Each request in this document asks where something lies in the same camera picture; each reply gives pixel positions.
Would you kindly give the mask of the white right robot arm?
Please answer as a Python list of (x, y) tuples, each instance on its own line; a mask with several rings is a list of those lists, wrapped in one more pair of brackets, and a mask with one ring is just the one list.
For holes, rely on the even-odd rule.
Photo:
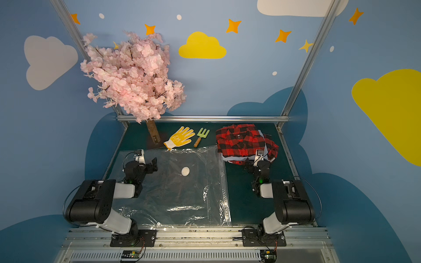
[(265, 234), (276, 235), (290, 226), (307, 225), (315, 221), (314, 207), (301, 180), (271, 182), (271, 163), (261, 158), (246, 161), (244, 166), (253, 175), (253, 193), (274, 201), (274, 212), (262, 222)]

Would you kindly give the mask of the aluminium frame post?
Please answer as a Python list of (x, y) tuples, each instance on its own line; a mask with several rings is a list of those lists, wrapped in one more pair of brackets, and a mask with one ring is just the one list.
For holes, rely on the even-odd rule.
[(62, 23), (70, 34), (72, 40), (74, 41), (77, 49), (80, 51), (84, 59), (90, 60), (87, 52), (85, 51), (83, 36), (81, 35), (77, 24), (74, 22), (72, 15), (70, 14), (66, 4), (62, 0), (50, 0), (53, 8), (60, 17)]
[(295, 85), (293, 86), (293, 89), (286, 101), (286, 104), (283, 108), (283, 111), (281, 113), (281, 117), (288, 117), (290, 111), (293, 108), (294, 103), (296, 102), (296, 99), (304, 86), (304, 83), (307, 79), (308, 74), (311, 71), (311, 68), (317, 58), (317, 55), (320, 51), (320, 49), (323, 46), (323, 43), (334, 23), (334, 20), (336, 18), (337, 10), (339, 9), (341, 1), (340, 0), (334, 0), (331, 2), (327, 9), (327, 13), (321, 23), (321, 26), (319, 27), (319, 30), (316, 34), (316, 37), (314, 39), (313, 45), (311, 46), (311, 50), (309, 51), (306, 60), (304, 62), (303, 67), (301, 68), (300, 74), (297, 78), (297, 81)]

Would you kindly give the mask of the pink artificial blossom tree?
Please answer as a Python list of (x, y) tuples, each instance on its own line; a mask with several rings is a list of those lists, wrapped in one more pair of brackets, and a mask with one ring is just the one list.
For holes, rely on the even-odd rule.
[(115, 48), (93, 46), (96, 35), (83, 37), (90, 59), (81, 63), (81, 70), (99, 83), (97, 88), (89, 88), (88, 97), (93, 101), (104, 99), (106, 108), (122, 107), (138, 123), (145, 121), (157, 144), (161, 138), (155, 120), (185, 102), (184, 86), (168, 77), (169, 46), (162, 45), (160, 34), (147, 38), (126, 34), (129, 39)]

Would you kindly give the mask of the yellow work glove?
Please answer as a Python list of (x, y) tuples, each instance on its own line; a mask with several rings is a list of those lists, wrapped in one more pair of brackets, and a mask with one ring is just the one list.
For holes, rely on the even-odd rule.
[(163, 144), (168, 150), (176, 147), (185, 146), (191, 143), (191, 138), (196, 134), (193, 129), (181, 126), (167, 141)]

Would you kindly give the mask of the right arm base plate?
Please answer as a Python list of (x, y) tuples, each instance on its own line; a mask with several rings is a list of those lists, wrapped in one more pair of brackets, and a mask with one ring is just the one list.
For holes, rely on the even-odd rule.
[(283, 232), (270, 235), (261, 230), (252, 229), (250, 227), (242, 229), (241, 241), (244, 247), (285, 247), (287, 245)]

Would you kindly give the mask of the green garden hand fork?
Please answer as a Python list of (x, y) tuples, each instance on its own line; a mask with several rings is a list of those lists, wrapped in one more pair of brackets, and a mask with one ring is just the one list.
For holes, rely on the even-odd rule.
[(198, 147), (198, 145), (200, 144), (200, 142), (201, 142), (202, 139), (206, 139), (207, 138), (209, 132), (210, 132), (210, 130), (209, 129), (205, 129), (205, 128), (201, 128), (199, 130), (199, 132), (197, 133), (198, 138), (197, 138), (196, 142), (194, 143), (194, 148), (197, 148)]

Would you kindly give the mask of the light blue shirt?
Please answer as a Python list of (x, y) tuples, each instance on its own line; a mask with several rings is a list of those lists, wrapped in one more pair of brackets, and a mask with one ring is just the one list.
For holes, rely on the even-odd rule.
[(254, 161), (257, 150), (264, 150), (263, 158), (268, 155), (265, 138), (259, 129), (228, 129), (218, 140), (218, 146), (224, 160), (229, 162)]

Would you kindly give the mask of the right aluminium frame post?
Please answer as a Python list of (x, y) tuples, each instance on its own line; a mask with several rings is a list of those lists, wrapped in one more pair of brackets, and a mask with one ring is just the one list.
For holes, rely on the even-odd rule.
[(306, 60), (304, 62), (303, 67), (301, 68), (300, 74), (297, 78), (297, 81), (295, 85), (293, 86), (293, 89), (286, 101), (286, 104), (283, 108), (283, 111), (281, 113), (281, 117), (288, 117), (290, 111), (293, 108), (294, 103), (296, 102), (296, 99), (304, 86), (304, 83), (307, 79), (308, 74), (311, 71), (311, 68), (317, 58), (317, 55), (320, 51), (320, 49), (323, 46), (323, 43), (334, 23), (334, 20), (336, 18), (337, 10), (339, 9), (341, 1), (340, 0), (334, 0), (331, 2), (327, 9), (327, 13), (321, 23), (321, 26), (319, 27), (319, 30), (316, 34), (316, 37), (314, 39), (313, 45), (311, 46), (311, 50), (309, 51)]

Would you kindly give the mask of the aluminium mounting rail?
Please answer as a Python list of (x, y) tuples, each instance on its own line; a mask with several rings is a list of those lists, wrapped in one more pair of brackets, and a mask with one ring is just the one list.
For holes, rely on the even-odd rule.
[[(110, 247), (111, 233), (71, 229), (57, 263), (261, 263), (260, 250), (274, 251), (275, 263), (337, 263), (326, 228), (295, 226), (283, 231), (285, 247), (244, 247), (246, 226), (157, 229), (153, 247)], [(141, 251), (138, 260), (121, 260), (123, 251)]]

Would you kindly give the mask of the left green circuit board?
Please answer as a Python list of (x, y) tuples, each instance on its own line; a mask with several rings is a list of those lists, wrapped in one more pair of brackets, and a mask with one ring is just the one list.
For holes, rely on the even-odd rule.
[(138, 260), (141, 256), (141, 251), (123, 251), (121, 254), (121, 260)]

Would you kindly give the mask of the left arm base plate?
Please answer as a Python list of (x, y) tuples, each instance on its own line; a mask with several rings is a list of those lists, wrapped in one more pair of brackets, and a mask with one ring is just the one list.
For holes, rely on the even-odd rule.
[(157, 230), (138, 230), (125, 235), (112, 234), (110, 247), (153, 247)]

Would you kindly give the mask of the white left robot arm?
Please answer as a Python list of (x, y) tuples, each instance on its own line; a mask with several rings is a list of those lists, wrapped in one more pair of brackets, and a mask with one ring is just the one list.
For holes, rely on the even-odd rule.
[(137, 235), (137, 223), (115, 211), (112, 204), (116, 199), (138, 198), (145, 177), (156, 171), (157, 158), (146, 163), (144, 158), (138, 157), (124, 166), (125, 177), (121, 183), (115, 179), (85, 180), (75, 188), (70, 203), (64, 203), (64, 218), (71, 224), (95, 226), (118, 236)]

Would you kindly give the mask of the left aluminium frame post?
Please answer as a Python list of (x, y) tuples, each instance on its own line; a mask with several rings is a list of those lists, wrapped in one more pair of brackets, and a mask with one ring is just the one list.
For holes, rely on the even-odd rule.
[(74, 41), (77, 49), (80, 51), (84, 59), (90, 60), (87, 52), (85, 51), (83, 36), (81, 35), (77, 24), (74, 22), (72, 15), (70, 14), (66, 4), (62, 0), (50, 0), (53, 8), (60, 17), (62, 23), (70, 34), (72, 40)]

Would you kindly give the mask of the white round bag valve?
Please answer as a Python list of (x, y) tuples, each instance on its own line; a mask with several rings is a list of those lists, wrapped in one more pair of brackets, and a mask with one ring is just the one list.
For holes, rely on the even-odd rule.
[(181, 171), (182, 176), (188, 176), (190, 174), (190, 168), (189, 167), (183, 167)]

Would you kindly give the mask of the green circuit board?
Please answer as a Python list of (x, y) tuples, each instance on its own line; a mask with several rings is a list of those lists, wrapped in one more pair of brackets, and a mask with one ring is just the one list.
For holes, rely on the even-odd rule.
[(277, 255), (274, 251), (260, 250), (261, 263), (274, 263), (277, 259)]
[(141, 256), (141, 251), (123, 251), (121, 254), (121, 260), (138, 260)]

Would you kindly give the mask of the right green circuit board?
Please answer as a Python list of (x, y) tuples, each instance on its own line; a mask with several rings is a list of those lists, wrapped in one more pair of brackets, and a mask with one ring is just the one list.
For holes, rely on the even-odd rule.
[(274, 251), (260, 250), (261, 263), (274, 263), (277, 259), (277, 255)]

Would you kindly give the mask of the aluminium frame back bar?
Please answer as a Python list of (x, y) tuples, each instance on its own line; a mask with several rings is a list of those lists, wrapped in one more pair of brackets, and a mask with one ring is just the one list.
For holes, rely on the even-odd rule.
[(287, 116), (162, 116), (156, 122), (240, 122), (240, 123), (285, 123)]

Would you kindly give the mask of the clear plastic vacuum bag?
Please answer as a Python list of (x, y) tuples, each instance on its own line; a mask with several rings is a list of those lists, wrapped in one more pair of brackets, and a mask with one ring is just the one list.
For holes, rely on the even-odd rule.
[(157, 158), (158, 171), (145, 177), (138, 198), (114, 200), (115, 211), (140, 227), (231, 225), (225, 163), (216, 146), (153, 149), (144, 156), (148, 163)]

